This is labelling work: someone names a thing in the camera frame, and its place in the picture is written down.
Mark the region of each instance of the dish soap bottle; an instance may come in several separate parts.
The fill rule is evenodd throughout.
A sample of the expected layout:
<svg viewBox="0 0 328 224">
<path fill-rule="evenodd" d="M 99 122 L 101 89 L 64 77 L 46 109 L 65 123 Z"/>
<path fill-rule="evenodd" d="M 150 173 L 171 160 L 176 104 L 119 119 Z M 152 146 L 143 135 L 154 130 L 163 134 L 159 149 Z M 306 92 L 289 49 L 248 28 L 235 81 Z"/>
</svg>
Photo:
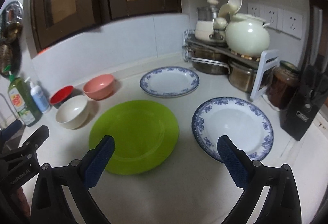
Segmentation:
<svg viewBox="0 0 328 224">
<path fill-rule="evenodd" d="M 10 101 L 25 125 L 31 127 L 40 120 L 42 113 L 34 103 L 29 88 L 22 78 L 15 77 L 9 71 L 9 80 L 8 94 Z"/>
<path fill-rule="evenodd" d="M 35 85 L 31 81 L 31 77 L 28 77 L 25 80 L 25 83 L 27 83 L 27 82 L 30 82 L 31 96 L 32 96 L 34 102 L 36 103 L 37 107 L 39 108 L 39 110 L 43 114 L 48 113 L 51 109 L 51 106 L 50 106 L 48 100 L 46 99 L 41 87 L 39 85 Z"/>
</svg>

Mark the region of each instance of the white tile wall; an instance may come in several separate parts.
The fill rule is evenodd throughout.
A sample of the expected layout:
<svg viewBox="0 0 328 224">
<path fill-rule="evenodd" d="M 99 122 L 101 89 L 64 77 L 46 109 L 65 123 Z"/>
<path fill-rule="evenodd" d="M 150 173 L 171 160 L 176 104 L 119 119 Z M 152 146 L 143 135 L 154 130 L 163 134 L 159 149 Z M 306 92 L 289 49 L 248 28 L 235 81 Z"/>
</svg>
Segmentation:
<svg viewBox="0 0 328 224">
<path fill-rule="evenodd" d="M 188 15 L 157 15 L 154 26 L 158 56 L 181 51 L 183 32 L 189 27 Z"/>
<path fill-rule="evenodd" d="M 189 18 L 155 15 L 114 21 L 62 41 L 39 54 L 32 63 L 50 93 L 120 64 L 181 51 Z"/>
<path fill-rule="evenodd" d="M 0 9 L 0 12 L 2 12 L 4 7 L 12 1 L 20 1 L 22 3 L 23 0 L 5 0 L 4 4 L 2 5 L 2 7 Z M 28 52 L 26 44 L 25 44 L 25 37 L 26 37 L 26 34 L 25 34 L 25 30 L 23 28 L 21 40 L 20 40 L 20 46 L 21 46 L 21 51 L 22 51 L 22 65 L 21 65 L 20 75 L 24 75 L 24 77 L 30 76 L 32 78 L 32 80 L 36 81 L 37 76 L 35 74 L 34 67 L 31 62 L 30 53 Z M 7 95 L 8 86 L 9 86 L 9 80 L 0 76 L 0 93 L 2 93 L 6 97 L 8 103 L 11 105 L 9 97 Z M 0 124 L 3 126 L 10 124 L 10 123 L 6 123 L 6 119 L 9 116 L 11 116 L 11 111 L 9 110 L 9 108 L 7 107 L 7 105 L 5 104 L 3 99 L 0 97 Z"/>
</svg>

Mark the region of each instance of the green dish soap bottle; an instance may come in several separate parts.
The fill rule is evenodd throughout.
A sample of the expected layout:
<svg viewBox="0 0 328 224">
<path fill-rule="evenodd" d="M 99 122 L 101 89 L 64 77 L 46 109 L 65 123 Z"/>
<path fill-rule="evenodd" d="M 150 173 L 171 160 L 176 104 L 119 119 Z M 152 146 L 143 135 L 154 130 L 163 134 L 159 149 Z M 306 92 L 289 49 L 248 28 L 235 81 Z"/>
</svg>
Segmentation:
<svg viewBox="0 0 328 224">
<path fill-rule="evenodd" d="M 30 95 L 30 89 L 23 79 L 15 77 L 11 71 L 9 71 L 9 80 L 8 95 L 10 101 L 25 125 L 31 127 L 40 120 L 42 113 L 33 101 Z"/>
</svg>

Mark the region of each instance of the wall socket panel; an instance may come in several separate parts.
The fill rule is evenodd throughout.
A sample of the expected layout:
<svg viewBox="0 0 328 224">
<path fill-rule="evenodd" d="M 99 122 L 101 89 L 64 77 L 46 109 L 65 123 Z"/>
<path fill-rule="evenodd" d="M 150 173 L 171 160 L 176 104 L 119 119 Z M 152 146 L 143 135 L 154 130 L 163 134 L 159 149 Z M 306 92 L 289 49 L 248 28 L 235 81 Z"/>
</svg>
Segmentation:
<svg viewBox="0 0 328 224">
<path fill-rule="evenodd" d="M 283 11 L 282 31 L 296 38 L 302 38 L 303 16 L 287 10 Z"/>
<path fill-rule="evenodd" d="M 260 5 L 248 3 L 247 13 L 249 13 L 250 15 L 259 17 L 260 16 Z"/>
<path fill-rule="evenodd" d="M 282 31 L 296 38 L 302 38 L 303 16 L 277 7 L 248 3 L 248 14 L 257 16 L 270 22 L 268 28 Z"/>
<path fill-rule="evenodd" d="M 268 28 L 277 29 L 278 22 L 278 8 L 275 7 L 264 7 L 264 17 L 266 21 L 270 22 L 270 26 Z"/>
</svg>

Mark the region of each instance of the white ceramic teapot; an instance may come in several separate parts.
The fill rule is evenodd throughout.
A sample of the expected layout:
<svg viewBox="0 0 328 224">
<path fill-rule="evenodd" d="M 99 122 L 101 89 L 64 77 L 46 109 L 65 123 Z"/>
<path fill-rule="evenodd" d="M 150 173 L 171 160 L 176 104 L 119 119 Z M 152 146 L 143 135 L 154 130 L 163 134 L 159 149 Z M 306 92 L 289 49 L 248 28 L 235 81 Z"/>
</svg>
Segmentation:
<svg viewBox="0 0 328 224">
<path fill-rule="evenodd" d="M 269 25 L 249 14 L 232 15 L 225 31 L 227 45 L 241 55 L 258 57 L 269 47 L 270 37 L 265 29 Z"/>
</svg>

